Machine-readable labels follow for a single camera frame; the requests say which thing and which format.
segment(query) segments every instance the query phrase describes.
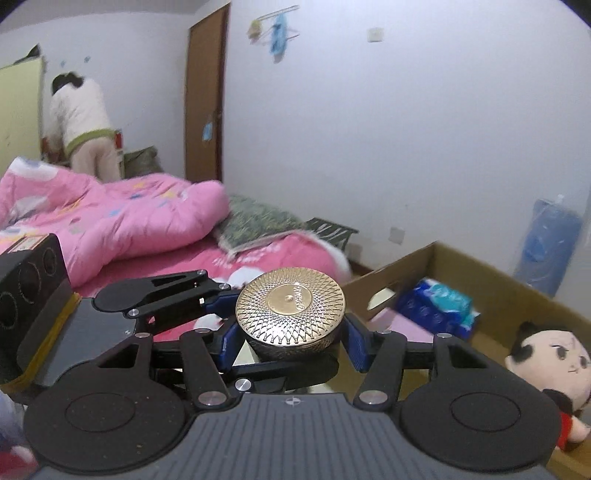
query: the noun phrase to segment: pillow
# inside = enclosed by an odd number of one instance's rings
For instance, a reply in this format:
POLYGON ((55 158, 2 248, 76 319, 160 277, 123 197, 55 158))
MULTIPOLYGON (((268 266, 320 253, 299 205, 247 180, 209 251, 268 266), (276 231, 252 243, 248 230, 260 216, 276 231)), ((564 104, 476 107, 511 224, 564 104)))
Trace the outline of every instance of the pillow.
POLYGON ((125 163, 124 172, 126 179, 164 172, 158 161, 158 150, 156 150, 156 147, 148 147, 136 152, 126 153, 123 156, 123 161, 125 163))
POLYGON ((233 257, 305 230, 306 224, 290 212, 241 195, 230 195, 230 215, 218 224, 214 233, 218 246, 233 257))

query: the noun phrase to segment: pink bed sheet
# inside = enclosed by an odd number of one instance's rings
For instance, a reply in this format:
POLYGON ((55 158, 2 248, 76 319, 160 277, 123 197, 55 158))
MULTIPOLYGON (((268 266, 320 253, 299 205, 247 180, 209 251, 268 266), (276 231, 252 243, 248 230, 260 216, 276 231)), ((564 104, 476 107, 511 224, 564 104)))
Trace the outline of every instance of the pink bed sheet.
MULTIPOLYGON (((227 282, 233 288, 240 288, 264 272, 283 267, 313 268, 339 283, 350 279, 350 270, 342 253, 307 235, 292 233, 267 247, 243 252, 232 260, 217 247, 213 238, 207 237, 172 252, 113 262, 105 266, 95 278, 77 288, 77 291, 83 296, 93 297, 109 283, 125 278, 150 277, 199 269, 207 270, 210 278, 227 282)), ((215 327, 217 320, 209 318, 201 323, 191 321, 158 335, 156 340, 176 340, 182 333, 198 326, 215 327)))

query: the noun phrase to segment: doll face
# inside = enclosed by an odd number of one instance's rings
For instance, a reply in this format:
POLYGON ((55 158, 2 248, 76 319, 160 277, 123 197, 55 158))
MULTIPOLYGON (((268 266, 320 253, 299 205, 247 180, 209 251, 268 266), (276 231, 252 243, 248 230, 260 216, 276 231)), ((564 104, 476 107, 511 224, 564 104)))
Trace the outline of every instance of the doll face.
POLYGON ((522 362, 509 356, 507 368, 538 390, 562 392, 573 401, 573 410, 580 409, 591 392, 591 362, 577 338, 570 332, 545 330, 521 345, 532 347, 531 356, 522 362))

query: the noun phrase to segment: black doll hair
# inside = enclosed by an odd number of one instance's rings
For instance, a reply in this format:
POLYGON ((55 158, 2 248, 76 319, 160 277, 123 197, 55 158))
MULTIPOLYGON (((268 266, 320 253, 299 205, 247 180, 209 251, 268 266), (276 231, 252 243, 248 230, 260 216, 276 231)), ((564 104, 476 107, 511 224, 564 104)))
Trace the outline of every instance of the black doll hair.
POLYGON ((542 325, 538 326, 533 322, 523 322, 517 330, 517 337, 511 347, 510 355, 513 357, 515 363, 520 364, 525 362, 529 357, 534 354, 534 347, 531 345, 522 346, 521 344, 526 338, 540 332, 548 330, 560 330, 562 332, 570 332, 570 330, 561 325, 542 325))

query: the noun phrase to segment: white jacket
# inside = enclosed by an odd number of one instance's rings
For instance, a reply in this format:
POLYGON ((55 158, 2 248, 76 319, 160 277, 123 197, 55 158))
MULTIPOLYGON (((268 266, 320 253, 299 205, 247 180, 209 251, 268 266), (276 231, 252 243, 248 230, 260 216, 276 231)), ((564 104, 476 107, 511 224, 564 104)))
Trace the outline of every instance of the white jacket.
POLYGON ((98 83, 85 78, 76 88, 71 84, 60 88, 51 98, 47 137, 52 151, 63 145, 66 155, 92 138, 113 137, 103 92, 98 83))

